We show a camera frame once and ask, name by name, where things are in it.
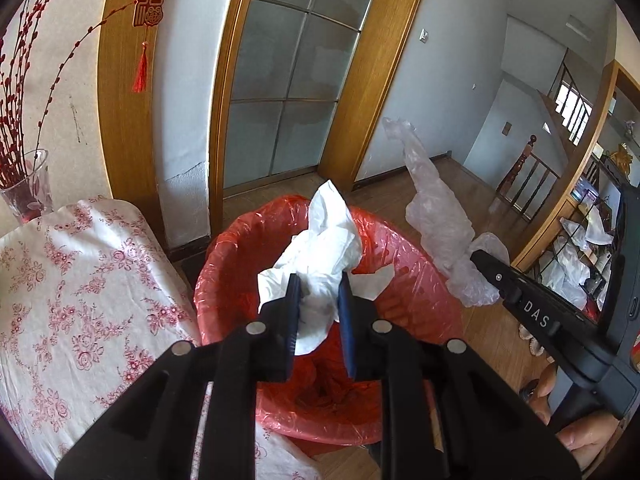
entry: wooden pillar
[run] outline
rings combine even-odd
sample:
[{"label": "wooden pillar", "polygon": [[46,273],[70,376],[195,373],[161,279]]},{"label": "wooden pillar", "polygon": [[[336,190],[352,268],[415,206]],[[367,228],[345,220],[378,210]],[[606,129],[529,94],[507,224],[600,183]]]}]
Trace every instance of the wooden pillar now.
[{"label": "wooden pillar", "polygon": [[498,186],[498,189],[496,190],[498,194],[507,196],[507,193],[511,189],[511,186],[513,186],[513,183],[516,181],[516,177],[520,173],[520,170],[524,166],[524,163],[529,158],[529,155],[531,155],[531,152],[533,151],[533,145],[537,140],[538,138],[535,135],[531,136],[529,142],[525,145],[524,150],[522,150],[522,155],[520,155],[520,158],[516,160],[516,163],[509,170],[509,173],[507,173],[507,175],[504,177],[504,179],[500,183],[500,186]]}]

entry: finger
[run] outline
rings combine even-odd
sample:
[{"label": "finger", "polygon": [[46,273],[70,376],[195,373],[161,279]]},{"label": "finger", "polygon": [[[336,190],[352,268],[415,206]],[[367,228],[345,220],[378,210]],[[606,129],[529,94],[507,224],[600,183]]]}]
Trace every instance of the finger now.
[{"label": "finger", "polygon": [[531,399],[529,401],[529,407],[545,425],[549,424],[551,420],[551,408],[549,407],[549,403],[546,402],[546,397]]},{"label": "finger", "polygon": [[538,381],[538,386],[533,391],[534,397],[546,397],[548,394],[556,386],[556,375],[557,375],[557,367],[556,365],[549,365],[545,368],[540,375],[540,380]]},{"label": "finger", "polygon": [[580,466],[580,470],[584,471],[593,463],[594,460],[596,460],[596,457],[600,454],[603,448],[604,445],[601,444],[589,444],[588,446],[583,446],[580,449],[575,449],[571,454]]},{"label": "finger", "polygon": [[602,444],[602,447],[615,433],[619,422],[607,412],[596,412],[568,425],[558,433],[558,439],[572,451],[588,446]]}]

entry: golden figurine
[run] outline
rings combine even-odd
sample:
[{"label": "golden figurine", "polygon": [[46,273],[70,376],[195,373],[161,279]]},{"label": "golden figurine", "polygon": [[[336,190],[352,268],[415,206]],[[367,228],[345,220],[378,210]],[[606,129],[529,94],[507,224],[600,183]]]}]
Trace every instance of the golden figurine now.
[{"label": "golden figurine", "polygon": [[631,164],[633,163],[634,158],[629,155],[624,142],[618,145],[618,150],[611,154],[610,159],[615,163],[620,171],[625,174],[626,179],[628,180],[629,174],[631,174]]}]

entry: white cloth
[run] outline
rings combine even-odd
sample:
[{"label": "white cloth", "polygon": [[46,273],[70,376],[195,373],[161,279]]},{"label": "white cloth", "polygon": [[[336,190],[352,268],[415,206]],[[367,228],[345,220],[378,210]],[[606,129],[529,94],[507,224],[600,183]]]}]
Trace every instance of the white cloth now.
[{"label": "white cloth", "polygon": [[[296,355],[309,354],[338,321],[338,286],[344,270],[358,266],[362,242],[344,200],[331,181],[324,183],[309,206],[309,229],[294,236],[273,269],[258,274],[260,307],[284,297],[289,277],[302,280]],[[394,276],[394,266],[350,279],[356,296],[375,300]]]},{"label": "white cloth", "polygon": [[[172,343],[200,343],[185,283],[119,200],[82,201],[5,235],[0,294],[0,410],[50,476]],[[257,431],[257,478],[313,480],[291,447]]]}]

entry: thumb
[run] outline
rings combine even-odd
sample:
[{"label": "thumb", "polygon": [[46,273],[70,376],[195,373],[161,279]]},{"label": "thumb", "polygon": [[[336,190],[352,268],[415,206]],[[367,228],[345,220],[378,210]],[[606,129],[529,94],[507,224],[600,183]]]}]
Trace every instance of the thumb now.
[{"label": "thumb", "polygon": [[558,439],[569,450],[590,444],[604,445],[618,427],[618,420],[607,412],[596,412],[577,420],[558,433]]}]

